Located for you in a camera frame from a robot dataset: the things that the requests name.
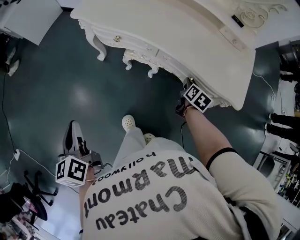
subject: black elastic band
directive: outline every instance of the black elastic band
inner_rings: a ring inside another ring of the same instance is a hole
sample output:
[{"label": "black elastic band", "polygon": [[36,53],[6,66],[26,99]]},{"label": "black elastic band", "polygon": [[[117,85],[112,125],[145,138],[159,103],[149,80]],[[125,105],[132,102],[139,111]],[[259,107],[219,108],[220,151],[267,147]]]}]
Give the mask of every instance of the black elastic band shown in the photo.
[{"label": "black elastic band", "polygon": [[213,162],[213,160],[215,160],[216,157],[218,157],[219,155],[221,155],[222,153],[225,153],[225,152],[235,152],[236,154],[238,154],[237,151],[234,150],[233,148],[223,148],[223,149],[219,150],[214,155],[212,155],[212,157],[208,161],[208,163],[206,165],[206,168],[208,171],[210,170],[210,165]]}]

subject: white wall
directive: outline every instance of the white wall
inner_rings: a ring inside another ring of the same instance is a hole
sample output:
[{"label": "white wall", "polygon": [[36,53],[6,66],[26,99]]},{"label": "white wall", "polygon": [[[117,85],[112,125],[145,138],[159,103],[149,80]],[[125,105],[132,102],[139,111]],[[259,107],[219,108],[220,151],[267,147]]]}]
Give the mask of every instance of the white wall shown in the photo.
[{"label": "white wall", "polygon": [[75,8],[82,0],[57,0],[61,7]]},{"label": "white wall", "polygon": [[256,39],[256,47],[300,35],[300,6],[295,0],[286,5],[288,12],[272,12]]}]

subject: chair wheel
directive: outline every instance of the chair wheel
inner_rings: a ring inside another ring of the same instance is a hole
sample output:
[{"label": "chair wheel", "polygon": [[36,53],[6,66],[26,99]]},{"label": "chair wheel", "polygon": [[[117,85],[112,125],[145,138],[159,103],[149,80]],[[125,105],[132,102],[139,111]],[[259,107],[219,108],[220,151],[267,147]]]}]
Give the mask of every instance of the chair wheel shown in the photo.
[{"label": "chair wheel", "polygon": [[58,194],[58,187],[55,189],[53,195],[56,196]]}]

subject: person's leg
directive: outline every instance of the person's leg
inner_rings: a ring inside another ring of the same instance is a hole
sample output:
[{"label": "person's leg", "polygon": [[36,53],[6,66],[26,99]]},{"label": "person's leg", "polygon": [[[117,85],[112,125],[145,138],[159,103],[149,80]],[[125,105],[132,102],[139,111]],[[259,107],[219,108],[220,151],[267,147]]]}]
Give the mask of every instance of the person's leg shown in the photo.
[{"label": "person's leg", "polygon": [[147,146],[144,148],[147,151],[160,151],[160,150],[175,150],[175,151],[183,151],[183,147],[181,147],[178,143],[162,138],[156,137],[153,138]]},{"label": "person's leg", "polygon": [[8,71],[9,71],[9,66],[5,62],[0,63],[0,72],[8,73]]},{"label": "person's leg", "polygon": [[17,48],[14,47],[13,50],[9,53],[9,55],[8,55],[8,57],[7,57],[7,60],[6,60],[6,62],[5,62],[7,65],[10,65],[11,60],[13,59],[16,50],[17,50]]},{"label": "person's leg", "polygon": [[117,157],[113,163],[112,168],[118,168],[126,164],[124,158],[129,155],[143,150],[146,146],[146,141],[142,131],[135,126],[135,119],[131,115],[126,115],[122,119],[122,126],[126,131],[126,135],[117,154]]},{"label": "person's leg", "polygon": [[8,71],[8,75],[10,77],[12,77],[12,75],[14,75],[14,73],[16,72],[16,70],[19,68],[20,66],[20,60],[15,61],[13,64],[9,65],[9,71]]},{"label": "person's leg", "polygon": [[280,64],[280,70],[297,74],[297,75],[300,74],[297,64]]},{"label": "person's leg", "polygon": [[145,146],[146,142],[141,129],[137,127],[131,128],[124,137],[112,168],[115,169],[125,165],[126,163],[123,161],[124,158],[135,152],[143,150]]},{"label": "person's leg", "polygon": [[281,74],[280,75],[281,80],[287,81],[287,82],[292,82],[292,81],[300,81],[300,76],[299,75],[294,75],[294,74]]},{"label": "person's leg", "polygon": [[300,118],[284,115],[271,114],[271,119],[275,123],[280,123],[294,129],[300,129]]},{"label": "person's leg", "polygon": [[298,133],[294,129],[277,127],[271,124],[267,124],[267,131],[268,133],[271,133],[273,135],[277,135],[294,143],[300,144]]}]

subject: foot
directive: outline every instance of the foot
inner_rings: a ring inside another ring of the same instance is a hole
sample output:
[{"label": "foot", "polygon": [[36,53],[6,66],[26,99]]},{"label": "foot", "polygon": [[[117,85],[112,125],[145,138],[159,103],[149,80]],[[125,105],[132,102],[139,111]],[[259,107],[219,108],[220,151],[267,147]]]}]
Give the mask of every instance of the foot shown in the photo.
[{"label": "foot", "polygon": [[126,115],[122,119],[122,126],[126,132],[135,127],[135,119],[131,115]]},{"label": "foot", "polygon": [[266,135],[266,137],[270,135],[270,133],[267,131],[267,125],[268,123],[264,125],[264,134]]},{"label": "foot", "polygon": [[18,69],[20,65],[20,60],[15,61],[12,65],[9,66],[9,72],[8,75],[11,77],[12,75],[14,75],[14,73],[16,72],[16,70]]},{"label": "foot", "polygon": [[11,60],[13,59],[14,55],[15,55],[15,52],[16,52],[16,48],[14,47],[13,50],[10,52],[10,54],[8,55],[7,57],[7,60],[6,60],[6,64],[7,65],[10,65],[11,63]]},{"label": "foot", "polygon": [[151,133],[146,133],[144,134],[144,138],[145,138],[145,141],[146,141],[146,144],[150,143],[150,141],[155,138],[155,136]]}]

